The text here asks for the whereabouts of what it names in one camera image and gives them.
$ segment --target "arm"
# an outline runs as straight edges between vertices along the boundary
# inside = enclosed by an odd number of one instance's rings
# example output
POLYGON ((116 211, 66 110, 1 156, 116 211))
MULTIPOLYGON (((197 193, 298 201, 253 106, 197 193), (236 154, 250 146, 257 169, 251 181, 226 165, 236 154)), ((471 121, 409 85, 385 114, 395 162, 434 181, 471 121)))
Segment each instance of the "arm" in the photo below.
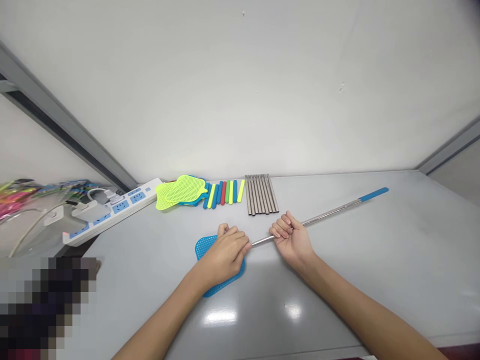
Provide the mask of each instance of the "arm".
POLYGON ((413 327, 320 259, 307 230, 289 211, 272 224, 270 233, 286 262, 330 304, 379 360, 446 360, 413 327))
POLYGON ((236 226, 229 229, 227 224, 220 225, 216 242, 113 360, 163 359, 180 326, 202 295, 237 274, 251 247, 249 238, 236 226))

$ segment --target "red plastic stick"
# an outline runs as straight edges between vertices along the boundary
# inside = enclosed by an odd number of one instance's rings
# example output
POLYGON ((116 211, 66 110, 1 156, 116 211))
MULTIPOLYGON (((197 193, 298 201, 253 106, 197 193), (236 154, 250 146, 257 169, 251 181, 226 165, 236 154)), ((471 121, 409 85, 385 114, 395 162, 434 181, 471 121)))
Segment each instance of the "red plastic stick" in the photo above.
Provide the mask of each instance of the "red plastic stick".
POLYGON ((220 205, 225 205, 225 192, 226 191, 227 191, 227 182, 224 181, 223 185, 221 186, 220 205))

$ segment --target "plug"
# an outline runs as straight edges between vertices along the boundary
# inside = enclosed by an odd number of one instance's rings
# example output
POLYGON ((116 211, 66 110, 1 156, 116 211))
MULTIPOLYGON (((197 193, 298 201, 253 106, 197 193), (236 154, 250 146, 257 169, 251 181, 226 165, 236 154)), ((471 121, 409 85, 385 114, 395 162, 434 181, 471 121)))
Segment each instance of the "plug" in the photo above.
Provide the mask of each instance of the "plug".
POLYGON ((43 225, 54 231, 76 233, 83 229, 87 223, 83 220, 72 217, 70 206, 59 206, 45 217, 43 225))
POLYGON ((125 199, 125 196, 118 195, 111 190, 105 190, 104 192, 105 192, 105 195, 106 195, 107 199, 110 200, 110 204, 112 206, 115 205, 115 204, 118 204, 123 199, 125 199))
POLYGON ((105 215, 110 214, 110 209, 98 203, 96 200, 90 201, 88 204, 81 204, 79 202, 75 207, 76 209, 71 212, 71 215, 88 223, 93 223, 105 215))

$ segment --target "metal frame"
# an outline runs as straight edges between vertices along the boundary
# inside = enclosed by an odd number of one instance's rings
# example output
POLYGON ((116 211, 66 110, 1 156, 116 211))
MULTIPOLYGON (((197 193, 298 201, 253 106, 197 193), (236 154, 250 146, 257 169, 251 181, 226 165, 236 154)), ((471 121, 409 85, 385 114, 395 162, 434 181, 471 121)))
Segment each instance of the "metal frame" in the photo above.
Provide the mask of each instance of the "metal frame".
POLYGON ((480 116, 427 160, 421 163, 417 169, 425 175, 430 175, 479 139, 480 116))
POLYGON ((137 181, 0 42, 0 93, 124 192, 137 181))

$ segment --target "right hand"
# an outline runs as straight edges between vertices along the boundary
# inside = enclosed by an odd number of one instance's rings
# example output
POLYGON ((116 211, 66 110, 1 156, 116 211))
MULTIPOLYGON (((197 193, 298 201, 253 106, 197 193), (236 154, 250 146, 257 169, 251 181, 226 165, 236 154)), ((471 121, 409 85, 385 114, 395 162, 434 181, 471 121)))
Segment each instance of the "right hand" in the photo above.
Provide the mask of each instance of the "right hand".
POLYGON ((275 236, 275 244, 281 256, 297 272, 303 272, 317 256, 307 229, 290 211, 274 222, 269 231, 275 236))

